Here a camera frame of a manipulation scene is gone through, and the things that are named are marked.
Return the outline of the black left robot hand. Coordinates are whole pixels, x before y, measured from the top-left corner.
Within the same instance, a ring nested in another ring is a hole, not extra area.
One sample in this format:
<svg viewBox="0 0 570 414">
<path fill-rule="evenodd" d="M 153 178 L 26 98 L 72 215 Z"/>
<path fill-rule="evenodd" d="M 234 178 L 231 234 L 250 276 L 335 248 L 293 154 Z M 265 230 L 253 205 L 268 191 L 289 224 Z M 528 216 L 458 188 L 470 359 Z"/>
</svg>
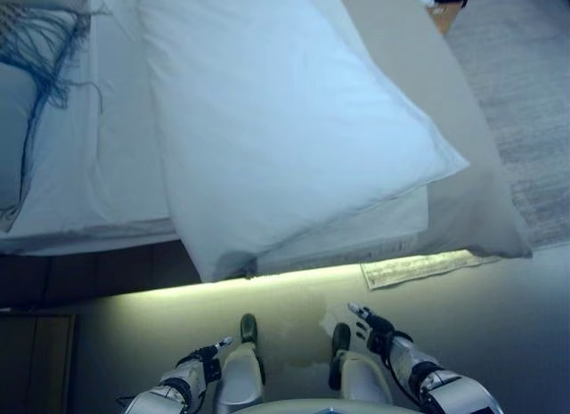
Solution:
<svg viewBox="0 0 570 414">
<path fill-rule="evenodd" d="M 201 347 L 189 354 L 191 360 L 199 361 L 203 367 L 204 380 L 207 384 L 215 382 L 222 376 L 222 367 L 218 354 L 232 343 L 232 337 L 224 337 L 218 343 Z"/>
</svg>

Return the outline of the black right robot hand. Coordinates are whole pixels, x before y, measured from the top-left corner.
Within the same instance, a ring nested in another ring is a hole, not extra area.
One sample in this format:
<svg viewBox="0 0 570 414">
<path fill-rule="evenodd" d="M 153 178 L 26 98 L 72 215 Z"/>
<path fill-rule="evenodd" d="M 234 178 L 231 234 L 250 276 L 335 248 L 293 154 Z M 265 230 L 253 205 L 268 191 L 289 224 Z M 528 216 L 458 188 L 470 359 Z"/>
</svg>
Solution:
<svg viewBox="0 0 570 414">
<path fill-rule="evenodd" d="M 348 310 L 356 316 L 358 335 L 364 340 L 367 349 L 378 356 L 386 357 L 393 336 L 394 325 L 378 316 L 370 308 L 355 302 L 348 303 Z"/>
</svg>

